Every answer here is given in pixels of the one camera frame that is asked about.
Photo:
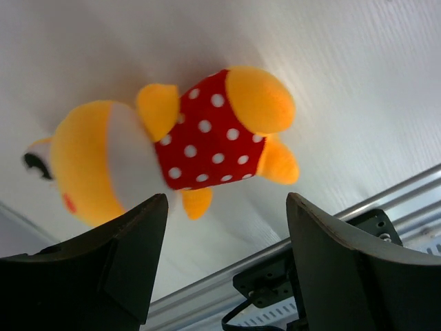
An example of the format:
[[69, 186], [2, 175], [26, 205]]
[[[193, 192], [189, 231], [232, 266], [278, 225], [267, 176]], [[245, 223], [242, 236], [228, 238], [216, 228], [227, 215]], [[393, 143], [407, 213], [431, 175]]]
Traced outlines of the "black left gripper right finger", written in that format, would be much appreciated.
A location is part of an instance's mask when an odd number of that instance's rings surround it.
[[310, 330], [439, 330], [440, 258], [383, 241], [296, 193], [286, 200]]

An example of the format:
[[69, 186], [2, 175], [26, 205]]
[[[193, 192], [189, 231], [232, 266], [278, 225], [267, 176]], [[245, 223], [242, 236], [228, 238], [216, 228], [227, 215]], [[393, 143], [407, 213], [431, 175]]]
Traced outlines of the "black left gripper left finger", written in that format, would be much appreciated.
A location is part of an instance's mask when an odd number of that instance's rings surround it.
[[2, 330], [139, 330], [167, 225], [156, 194], [75, 238], [1, 260]]

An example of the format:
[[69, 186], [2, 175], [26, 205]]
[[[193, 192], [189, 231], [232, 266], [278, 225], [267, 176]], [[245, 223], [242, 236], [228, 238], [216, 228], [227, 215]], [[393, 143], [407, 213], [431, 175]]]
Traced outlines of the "yellow plush table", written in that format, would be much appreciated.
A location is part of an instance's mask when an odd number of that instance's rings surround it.
[[180, 194], [187, 217], [199, 219], [218, 185], [256, 176], [297, 182], [296, 158], [278, 136], [295, 111], [274, 75], [234, 66], [187, 92], [146, 85], [134, 107], [112, 100], [78, 106], [21, 160], [54, 182], [65, 209], [91, 226], [159, 193]]

